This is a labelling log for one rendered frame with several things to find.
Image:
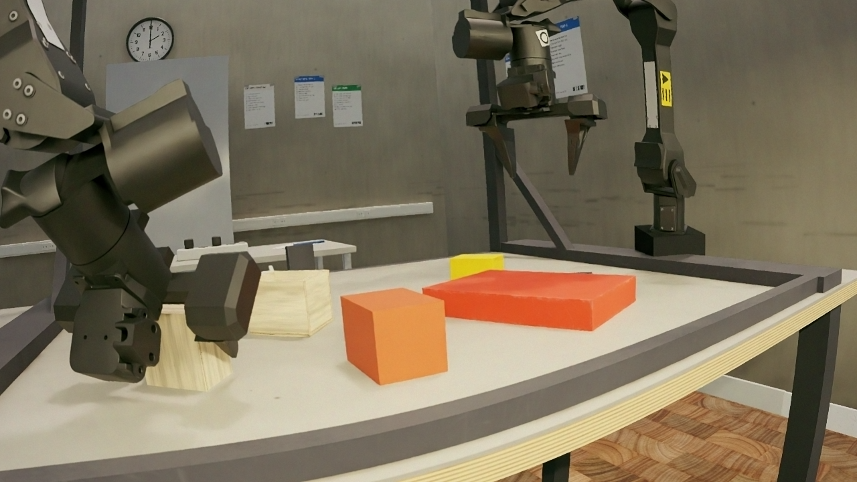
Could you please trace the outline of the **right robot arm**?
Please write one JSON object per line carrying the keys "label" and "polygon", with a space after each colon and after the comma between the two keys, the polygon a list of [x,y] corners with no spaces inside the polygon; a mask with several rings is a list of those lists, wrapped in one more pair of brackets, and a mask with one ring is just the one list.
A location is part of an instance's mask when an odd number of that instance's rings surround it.
{"label": "right robot arm", "polygon": [[[223,175],[184,80],[115,114],[96,107],[42,0],[0,0],[0,143],[60,153],[35,169],[7,171],[0,228],[31,216],[72,264],[88,264],[121,237],[131,204],[148,214]],[[80,143],[95,146],[66,153]],[[135,384],[159,363],[163,305],[128,274],[104,278],[101,286],[72,279],[82,300],[70,367]]]}

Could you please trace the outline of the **orange cube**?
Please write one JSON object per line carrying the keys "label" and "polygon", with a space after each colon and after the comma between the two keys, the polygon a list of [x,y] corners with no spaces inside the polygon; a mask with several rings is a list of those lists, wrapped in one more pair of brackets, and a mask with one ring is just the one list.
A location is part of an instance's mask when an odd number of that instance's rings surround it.
{"label": "orange cube", "polygon": [[403,287],[340,298],[347,361],[378,385],[448,371],[444,300]]}

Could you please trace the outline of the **flat red-orange board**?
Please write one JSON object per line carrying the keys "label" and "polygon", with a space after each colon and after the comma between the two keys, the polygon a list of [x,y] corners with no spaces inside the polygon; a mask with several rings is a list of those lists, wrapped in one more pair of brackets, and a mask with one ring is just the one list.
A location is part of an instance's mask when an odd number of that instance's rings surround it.
{"label": "flat red-orange board", "polygon": [[446,317],[594,331],[636,301],[636,275],[485,270],[422,288]]}

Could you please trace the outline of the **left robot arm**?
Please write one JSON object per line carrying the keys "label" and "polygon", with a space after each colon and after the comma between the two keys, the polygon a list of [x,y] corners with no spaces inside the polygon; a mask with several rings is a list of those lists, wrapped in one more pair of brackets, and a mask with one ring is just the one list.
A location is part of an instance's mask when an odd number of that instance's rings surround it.
{"label": "left robot arm", "polygon": [[[526,58],[552,61],[549,37],[561,32],[557,25],[548,18],[540,22],[510,22],[579,1],[582,0],[499,0],[491,13],[461,10],[452,36],[454,54],[458,58],[501,60],[510,52],[510,63]],[[684,151],[674,133],[670,46],[677,32],[676,4],[672,0],[613,3],[629,19],[642,52],[646,134],[642,141],[635,141],[634,167],[645,193],[654,194],[654,224],[649,232],[686,234],[685,197],[695,195],[697,183],[685,167]],[[529,74],[508,68],[508,79],[496,85],[502,110],[537,106],[544,96],[552,100],[553,76],[549,68],[541,68],[532,65]]]}

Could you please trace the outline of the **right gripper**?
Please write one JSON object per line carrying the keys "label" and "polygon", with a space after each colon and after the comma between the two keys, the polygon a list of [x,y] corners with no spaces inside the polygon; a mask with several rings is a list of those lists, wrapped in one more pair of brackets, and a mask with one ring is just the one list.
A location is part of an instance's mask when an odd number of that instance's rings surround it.
{"label": "right gripper", "polygon": [[[186,325],[195,342],[216,343],[236,359],[238,341],[248,333],[261,271],[248,251],[201,255],[195,272],[171,272],[174,253],[155,247],[145,232],[149,216],[129,210],[125,231],[109,251],[88,264],[72,264],[53,304],[56,323],[73,332],[82,294],[72,283],[83,276],[90,284],[109,284],[105,275],[128,274],[148,288],[162,305],[184,305]],[[70,280],[71,279],[71,280]],[[185,302],[186,300],[186,302]]]}

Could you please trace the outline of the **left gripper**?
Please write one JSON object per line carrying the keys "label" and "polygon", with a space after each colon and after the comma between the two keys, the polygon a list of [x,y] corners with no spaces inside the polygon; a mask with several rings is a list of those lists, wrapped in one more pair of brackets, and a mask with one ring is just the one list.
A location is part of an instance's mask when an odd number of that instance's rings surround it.
{"label": "left gripper", "polygon": [[[541,65],[542,68],[549,68],[553,80],[555,78],[553,64],[549,59],[518,59],[512,61],[510,65],[511,68],[518,69],[518,74],[532,73],[532,65]],[[555,98],[555,91],[552,94],[552,100],[545,100],[544,96],[540,102],[542,103],[534,107],[526,108],[523,106],[511,108],[510,110],[502,110],[501,106],[496,106],[496,104],[470,106],[465,114],[466,123],[468,127],[477,127],[479,131],[489,134],[501,153],[510,177],[516,178],[514,129],[506,128],[506,123],[534,118],[560,118],[560,116],[569,116],[570,119],[565,120],[568,135],[568,171],[570,176],[574,176],[582,144],[587,139],[590,128],[597,125],[594,120],[608,119],[606,104],[602,98],[598,98],[594,94],[568,96],[568,102],[559,103],[559,100]],[[544,112],[542,108],[549,108],[549,111]],[[477,123],[480,123],[480,125],[477,125]]]}

